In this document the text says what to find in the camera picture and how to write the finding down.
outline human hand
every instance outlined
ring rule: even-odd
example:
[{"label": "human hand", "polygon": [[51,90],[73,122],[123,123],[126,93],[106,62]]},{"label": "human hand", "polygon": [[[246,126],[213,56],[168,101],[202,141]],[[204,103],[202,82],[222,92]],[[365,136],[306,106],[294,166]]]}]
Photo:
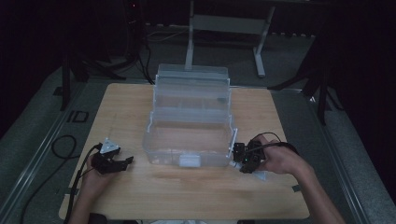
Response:
[{"label": "human hand", "polygon": [[[260,141],[262,145],[278,142],[277,140],[268,142],[262,134],[253,140]],[[279,175],[297,176],[302,172],[302,169],[310,169],[309,164],[303,158],[287,147],[265,147],[263,152],[266,160],[261,163],[258,170],[270,171]]]},{"label": "human hand", "polygon": [[87,170],[83,173],[79,197],[96,200],[118,173],[102,175],[92,167],[92,157],[87,159]]}]

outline gray carpet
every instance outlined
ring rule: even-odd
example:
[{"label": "gray carpet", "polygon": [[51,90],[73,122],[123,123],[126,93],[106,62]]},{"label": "gray carpet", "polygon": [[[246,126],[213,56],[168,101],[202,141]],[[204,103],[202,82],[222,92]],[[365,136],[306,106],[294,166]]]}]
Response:
[{"label": "gray carpet", "polygon": [[[238,47],[221,41],[207,43],[207,41],[197,40],[193,64],[227,67],[232,85],[235,86],[267,87],[293,77],[311,43],[312,39],[304,37],[268,36],[262,53],[267,73],[265,78],[257,77],[252,50],[248,46]],[[184,63],[187,49],[184,35],[159,42],[152,41],[149,46],[151,55],[148,70],[152,77],[156,74],[160,63]],[[142,49],[141,55],[145,62],[149,57],[149,52]],[[124,82],[143,83],[145,81],[140,70],[138,65],[134,65],[128,69],[121,69],[118,73],[127,77]],[[74,102],[68,110],[60,112],[62,98],[52,93],[61,85],[61,70],[55,71],[45,81],[21,117],[2,138],[0,145],[2,155],[0,162],[3,167],[0,169],[2,179],[0,201],[2,203],[12,193],[13,186],[37,149],[47,150],[40,169],[36,174],[32,174],[35,178],[30,188],[22,193],[21,201],[16,202],[15,209],[10,213],[7,223],[19,223],[21,210],[30,195],[62,162],[50,152],[50,143],[55,137],[72,134],[77,138],[75,154],[80,152],[106,86],[111,82],[115,80],[94,72],[86,84],[73,82],[73,93],[76,95],[73,98]],[[290,88],[300,89],[303,85],[304,81],[301,81]],[[330,152],[333,147],[341,155],[339,161],[346,167],[346,173],[353,182],[353,189],[358,193],[360,202],[364,202],[362,209],[370,222],[390,223],[396,219],[394,204],[389,201],[389,196],[387,197],[383,186],[380,181],[378,182],[375,170],[367,155],[364,154],[364,147],[344,112],[336,111],[333,107],[332,110],[327,111],[328,125],[323,129],[315,117],[316,104],[311,104],[299,92],[274,92],[274,100],[288,140],[299,148],[301,155],[316,169],[320,182],[342,212],[347,223],[360,222],[356,221],[356,214],[350,209],[350,200],[340,184],[340,176],[334,170]],[[72,111],[87,112],[88,120],[86,122],[68,121]],[[53,135],[52,141],[47,142],[49,135]],[[348,150],[342,150],[346,144]],[[59,140],[55,145],[59,154],[62,155],[66,155],[72,146],[73,142],[68,138]],[[24,223],[62,223],[58,218],[58,210],[76,163],[77,160],[67,162],[37,193],[26,210]],[[259,220],[258,222],[310,223],[310,219]]]}]

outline black clamp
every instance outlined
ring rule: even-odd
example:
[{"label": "black clamp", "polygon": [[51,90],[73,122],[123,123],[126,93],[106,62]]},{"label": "black clamp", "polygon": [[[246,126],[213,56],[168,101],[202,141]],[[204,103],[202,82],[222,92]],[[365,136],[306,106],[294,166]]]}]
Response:
[{"label": "black clamp", "polygon": [[265,147],[287,147],[297,155],[297,149],[290,143],[287,142],[277,142],[262,145],[260,141],[250,140],[245,146],[244,143],[234,143],[233,144],[233,161],[241,163],[242,167],[239,169],[240,172],[244,174],[251,174],[257,168],[259,168],[260,163],[265,160],[265,154],[263,149]]},{"label": "black clamp", "polygon": [[125,161],[114,161],[113,157],[118,155],[120,150],[119,146],[106,139],[101,150],[93,155],[92,167],[102,175],[125,171],[134,157],[129,157]]}]

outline dark background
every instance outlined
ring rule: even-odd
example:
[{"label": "dark background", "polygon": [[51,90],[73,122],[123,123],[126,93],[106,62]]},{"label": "dark background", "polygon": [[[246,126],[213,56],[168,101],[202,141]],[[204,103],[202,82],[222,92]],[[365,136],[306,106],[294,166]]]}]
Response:
[{"label": "dark background", "polygon": [[[103,27],[90,16],[94,14],[92,2],[1,2],[1,136],[44,79],[59,68],[66,39],[73,40],[88,54],[106,57],[108,46],[96,48],[106,45],[106,37],[99,32]],[[151,25],[188,24],[189,1],[144,2],[146,22]],[[201,0],[196,1],[196,10],[265,18],[263,12],[268,6],[263,6],[261,1],[252,0],[243,5],[241,2]],[[395,201],[396,185],[392,178],[396,175],[396,7],[393,1],[274,2],[277,8],[270,32],[316,36],[304,66],[315,68],[318,60],[329,62],[330,84]],[[330,58],[323,56],[329,52]]]}]

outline tripod leg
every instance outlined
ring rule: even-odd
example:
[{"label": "tripod leg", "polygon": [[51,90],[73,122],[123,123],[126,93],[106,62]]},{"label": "tripod leg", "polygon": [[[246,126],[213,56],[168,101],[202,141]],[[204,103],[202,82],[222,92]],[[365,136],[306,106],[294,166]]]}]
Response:
[{"label": "tripod leg", "polygon": [[280,83],[278,85],[275,85],[275,86],[272,86],[272,87],[267,87],[267,89],[270,90],[270,91],[281,91],[281,90],[287,88],[289,85],[294,84],[294,83],[296,83],[298,81],[301,81],[304,78],[314,77],[313,75],[315,73],[316,73],[315,70],[311,70],[311,71],[305,72],[303,75],[297,74],[295,77],[292,77],[291,79],[289,79],[289,80],[287,80],[285,82],[282,82],[282,83]]},{"label": "tripod leg", "polygon": [[327,83],[329,77],[330,77],[330,69],[325,69],[323,71],[323,76],[321,77],[319,102],[318,102],[318,117],[322,125],[326,125],[326,122],[324,120],[324,111],[326,109]]}]

